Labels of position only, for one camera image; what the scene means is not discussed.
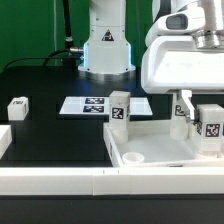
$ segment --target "green wall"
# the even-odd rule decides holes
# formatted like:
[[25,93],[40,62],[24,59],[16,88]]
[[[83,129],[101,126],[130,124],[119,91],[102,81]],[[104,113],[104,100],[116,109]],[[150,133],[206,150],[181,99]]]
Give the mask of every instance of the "green wall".
[[[144,38],[151,26],[151,0],[126,0],[126,38],[133,48],[133,64],[140,66],[145,50]],[[64,48],[62,0],[57,5],[57,49]],[[72,32],[75,46],[89,37],[89,1],[70,0]],[[3,0],[0,4],[0,71],[9,61],[23,57],[45,57],[54,51],[54,0]],[[42,61],[25,61],[14,65],[41,65]]]

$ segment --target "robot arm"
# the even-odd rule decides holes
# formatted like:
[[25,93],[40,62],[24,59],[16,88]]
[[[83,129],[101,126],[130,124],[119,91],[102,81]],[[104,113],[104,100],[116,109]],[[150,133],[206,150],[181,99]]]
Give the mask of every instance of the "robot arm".
[[224,0],[154,0],[153,20],[142,87],[147,93],[178,93],[187,121],[194,122],[192,92],[224,90]]

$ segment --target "white tray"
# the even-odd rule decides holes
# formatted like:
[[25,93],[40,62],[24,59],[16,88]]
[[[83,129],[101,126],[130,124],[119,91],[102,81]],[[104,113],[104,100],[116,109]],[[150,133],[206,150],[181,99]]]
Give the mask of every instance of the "white tray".
[[[195,159],[196,148],[190,139],[170,138],[170,120],[130,122],[129,140],[115,143],[109,124],[104,124],[104,141],[114,167],[204,167],[224,166],[223,158]],[[141,153],[144,163],[124,164],[127,152]]]

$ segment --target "white platform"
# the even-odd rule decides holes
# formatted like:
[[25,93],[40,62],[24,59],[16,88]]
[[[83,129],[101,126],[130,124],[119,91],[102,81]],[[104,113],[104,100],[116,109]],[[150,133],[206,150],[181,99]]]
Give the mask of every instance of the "white platform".
[[[104,99],[104,104],[86,104],[87,98]],[[85,106],[103,106],[104,112],[84,112]],[[60,114],[109,115],[109,97],[66,97]],[[130,99],[130,115],[152,115],[147,98]]]
[[[169,122],[160,128],[146,122],[144,129],[141,123],[132,125],[131,135],[165,132]],[[118,166],[122,161],[113,140],[111,145]],[[223,166],[223,160],[215,161]],[[224,167],[0,168],[0,183],[0,195],[223,194]]]
[[[224,167],[223,158],[195,159],[196,148],[190,139],[170,138],[170,120],[130,122],[129,140],[116,144],[109,124],[104,124],[104,140],[114,167]],[[127,152],[141,153],[144,163],[125,164]]]

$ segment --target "white robotic arm joint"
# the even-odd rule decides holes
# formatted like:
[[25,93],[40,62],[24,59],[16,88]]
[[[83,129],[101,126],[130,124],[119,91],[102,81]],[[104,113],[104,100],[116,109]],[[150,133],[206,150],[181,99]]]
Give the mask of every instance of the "white robotic arm joint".
[[191,34],[205,26],[204,9],[201,7],[185,10],[159,18],[146,36],[146,45],[163,35]]

